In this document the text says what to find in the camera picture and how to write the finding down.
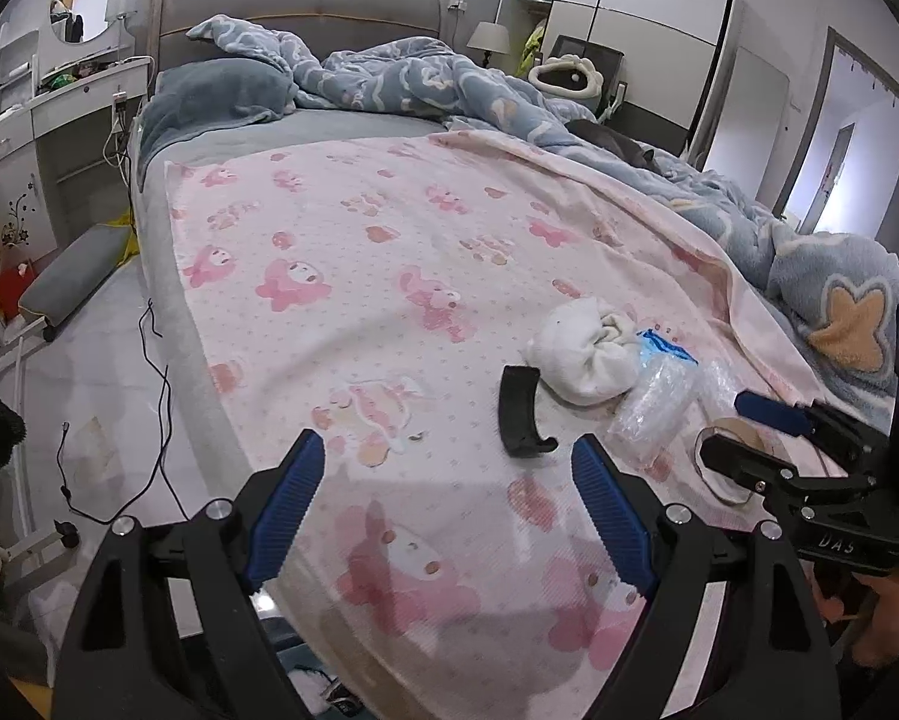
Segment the gray leather headboard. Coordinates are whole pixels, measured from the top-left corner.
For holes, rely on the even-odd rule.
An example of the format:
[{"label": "gray leather headboard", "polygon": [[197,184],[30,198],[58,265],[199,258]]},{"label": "gray leather headboard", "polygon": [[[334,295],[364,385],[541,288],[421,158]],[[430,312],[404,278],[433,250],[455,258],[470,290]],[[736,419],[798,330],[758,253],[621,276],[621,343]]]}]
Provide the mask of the gray leather headboard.
[{"label": "gray leather headboard", "polygon": [[318,59],[336,50],[362,50],[413,35],[438,37],[440,0],[153,0],[147,49],[155,69],[225,56],[216,45],[187,38],[187,30],[225,13],[270,29],[294,32]]}]

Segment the pink cartoon print blanket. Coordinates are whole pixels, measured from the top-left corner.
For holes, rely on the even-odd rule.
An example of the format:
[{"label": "pink cartoon print blanket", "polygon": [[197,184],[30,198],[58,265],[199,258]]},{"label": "pink cartoon print blanket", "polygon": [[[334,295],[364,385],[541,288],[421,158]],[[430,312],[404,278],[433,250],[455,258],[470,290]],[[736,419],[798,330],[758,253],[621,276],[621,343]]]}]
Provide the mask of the pink cartoon print blanket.
[{"label": "pink cartoon print blanket", "polygon": [[[380,717],[580,717],[638,619],[569,469],[612,404],[540,391],[540,432],[560,448],[534,461],[497,434],[502,368],[555,306],[598,295],[747,386],[823,396],[710,237],[500,133],[166,170],[179,278],[246,457],[273,466],[307,427],[326,442],[326,479],[270,592]],[[757,503],[728,509],[697,478],[702,426],[686,413],[650,484],[753,527]]]}]

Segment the floor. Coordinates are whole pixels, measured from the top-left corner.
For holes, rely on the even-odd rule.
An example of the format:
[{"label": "floor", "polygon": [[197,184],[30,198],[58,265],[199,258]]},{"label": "floor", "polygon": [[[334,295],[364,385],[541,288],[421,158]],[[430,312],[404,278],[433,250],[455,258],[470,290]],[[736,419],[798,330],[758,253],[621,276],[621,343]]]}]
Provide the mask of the floor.
[{"label": "floor", "polygon": [[[30,577],[16,585],[16,618],[25,622],[30,616],[52,654],[62,643],[80,584],[105,533],[104,526],[68,512],[59,491],[62,481],[55,455],[62,423],[70,424],[62,464],[73,504],[100,519],[109,519],[143,488],[158,453],[157,405],[163,382],[143,360],[137,327],[146,309],[146,293],[136,258],[102,285],[56,341],[38,349],[24,362],[22,416],[27,437],[23,459],[33,522],[40,528],[51,525],[54,519],[69,520],[79,528],[82,537],[75,553],[65,552],[62,546],[46,552],[44,565],[38,567],[35,577],[64,569],[54,579],[28,593],[25,591],[31,584]],[[161,367],[158,338],[150,335],[147,343],[150,357]],[[0,378],[0,396],[11,402],[11,372]],[[166,470],[189,514],[206,504],[206,485],[179,418],[174,420]],[[13,502],[10,476],[3,471],[0,543],[4,545],[21,535],[19,512],[14,510]],[[133,504],[129,514],[144,525],[182,518],[161,479]],[[181,635],[201,630],[187,583],[173,581],[173,600]]]}]

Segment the screw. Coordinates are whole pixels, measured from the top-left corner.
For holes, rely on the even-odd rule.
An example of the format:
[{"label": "screw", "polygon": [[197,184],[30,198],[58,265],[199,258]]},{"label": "screw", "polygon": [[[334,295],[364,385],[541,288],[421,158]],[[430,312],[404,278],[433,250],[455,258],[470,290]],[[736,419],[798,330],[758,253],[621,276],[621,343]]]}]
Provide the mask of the screw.
[{"label": "screw", "polygon": [[112,532],[116,533],[116,536],[126,536],[134,527],[136,521],[132,517],[119,517],[112,523]]},{"label": "screw", "polygon": [[692,512],[686,509],[683,504],[674,503],[672,506],[666,507],[666,516],[670,522],[675,522],[676,525],[685,525],[692,519]]},{"label": "screw", "polygon": [[759,523],[759,533],[769,539],[769,541],[779,541],[782,538],[782,528],[771,519],[764,519]]},{"label": "screw", "polygon": [[226,519],[232,514],[232,503],[225,498],[217,498],[206,504],[206,516],[209,519]]}]

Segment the doorway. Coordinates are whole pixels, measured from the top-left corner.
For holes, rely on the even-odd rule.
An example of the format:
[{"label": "doorway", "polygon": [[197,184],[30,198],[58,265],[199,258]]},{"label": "doorway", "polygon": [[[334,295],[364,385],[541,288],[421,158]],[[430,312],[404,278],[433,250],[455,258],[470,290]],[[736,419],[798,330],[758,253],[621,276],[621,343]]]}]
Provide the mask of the doorway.
[{"label": "doorway", "polygon": [[830,28],[806,132],[774,213],[799,233],[878,239],[898,182],[899,85]]},{"label": "doorway", "polygon": [[839,183],[839,179],[843,175],[843,165],[846,162],[846,151],[849,151],[849,141],[852,139],[852,130],[855,129],[855,122],[846,124],[845,127],[836,133],[836,143],[833,143],[832,154],[825,166],[825,172],[822,174],[822,182],[816,191],[816,196],[809,206],[809,212],[806,218],[799,225],[798,232],[803,235],[816,231],[816,225],[819,223],[822,211],[825,210],[825,204],[829,201],[832,191]]}]

